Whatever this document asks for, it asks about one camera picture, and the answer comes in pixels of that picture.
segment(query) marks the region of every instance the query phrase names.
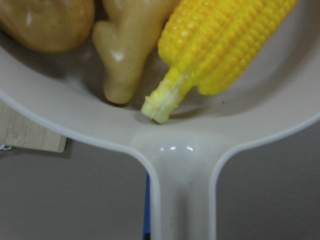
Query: cutting board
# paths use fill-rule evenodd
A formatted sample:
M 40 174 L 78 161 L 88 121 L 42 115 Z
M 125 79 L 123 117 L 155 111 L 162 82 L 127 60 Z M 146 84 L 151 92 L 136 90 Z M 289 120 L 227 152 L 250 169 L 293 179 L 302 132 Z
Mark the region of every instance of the cutting board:
M 61 153 L 66 137 L 24 117 L 0 100 L 0 145 Z

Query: brown potato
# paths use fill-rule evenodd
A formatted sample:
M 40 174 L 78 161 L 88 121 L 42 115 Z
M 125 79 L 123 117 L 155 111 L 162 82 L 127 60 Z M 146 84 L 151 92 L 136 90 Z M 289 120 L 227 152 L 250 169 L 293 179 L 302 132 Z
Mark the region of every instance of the brown potato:
M 0 29 L 37 52 L 76 48 L 94 20 L 94 0 L 0 0 Z

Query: yellow corn cob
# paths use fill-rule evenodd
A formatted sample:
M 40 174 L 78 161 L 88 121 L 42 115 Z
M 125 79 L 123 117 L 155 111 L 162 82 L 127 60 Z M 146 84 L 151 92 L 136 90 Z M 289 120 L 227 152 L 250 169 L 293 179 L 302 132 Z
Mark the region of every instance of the yellow corn cob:
M 192 87 L 202 95 L 228 88 L 297 1 L 182 0 L 158 42 L 170 69 L 141 112 L 164 123 Z

